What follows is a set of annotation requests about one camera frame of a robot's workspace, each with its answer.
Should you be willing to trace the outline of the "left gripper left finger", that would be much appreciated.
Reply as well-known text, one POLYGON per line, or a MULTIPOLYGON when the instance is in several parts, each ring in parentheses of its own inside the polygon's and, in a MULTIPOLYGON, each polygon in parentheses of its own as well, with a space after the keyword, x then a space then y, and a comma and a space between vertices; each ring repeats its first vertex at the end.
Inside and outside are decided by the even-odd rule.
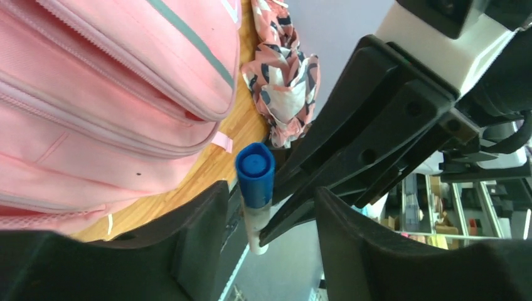
POLYGON ((209 300, 229 190, 218 181, 184 206, 111 241, 1 232, 2 300, 209 300))

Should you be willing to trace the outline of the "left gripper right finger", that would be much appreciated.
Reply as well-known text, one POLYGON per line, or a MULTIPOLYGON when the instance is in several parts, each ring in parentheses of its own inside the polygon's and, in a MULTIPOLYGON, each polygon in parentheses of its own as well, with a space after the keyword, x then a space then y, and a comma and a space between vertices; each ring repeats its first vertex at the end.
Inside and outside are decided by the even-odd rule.
POLYGON ((445 250, 356 212, 324 187, 316 223, 329 300, 530 300, 531 242, 445 250))

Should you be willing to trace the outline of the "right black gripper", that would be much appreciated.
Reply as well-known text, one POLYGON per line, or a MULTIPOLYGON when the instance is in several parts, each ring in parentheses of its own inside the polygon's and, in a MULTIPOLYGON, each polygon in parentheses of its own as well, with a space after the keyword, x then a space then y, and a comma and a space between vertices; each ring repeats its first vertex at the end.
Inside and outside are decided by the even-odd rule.
POLYGON ((260 231, 259 245, 313 217, 319 187, 364 206, 442 144, 446 163, 489 161, 482 129, 452 108, 457 97, 397 44, 362 37, 321 113, 277 171, 274 199, 286 203, 260 231))

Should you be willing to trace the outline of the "blue white marker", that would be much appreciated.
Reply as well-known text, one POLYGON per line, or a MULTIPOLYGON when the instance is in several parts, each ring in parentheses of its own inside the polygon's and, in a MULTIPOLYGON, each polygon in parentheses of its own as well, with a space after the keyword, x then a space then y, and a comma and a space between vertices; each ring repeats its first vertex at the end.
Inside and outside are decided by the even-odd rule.
POLYGON ((249 250, 263 255, 268 245, 260 244, 260 232, 270 221, 275 159, 265 144, 255 142, 237 154, 235 169, 242 195, 249 250))

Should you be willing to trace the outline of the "pink school backpack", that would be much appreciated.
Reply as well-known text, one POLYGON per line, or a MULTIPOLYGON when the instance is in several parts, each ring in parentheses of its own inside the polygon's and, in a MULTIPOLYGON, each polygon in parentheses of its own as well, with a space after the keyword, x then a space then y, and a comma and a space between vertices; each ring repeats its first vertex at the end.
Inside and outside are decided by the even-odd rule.
POLYGON ((75 233, 231 152, 240 21, 240 1, 2 1, 1 229, 75 233))

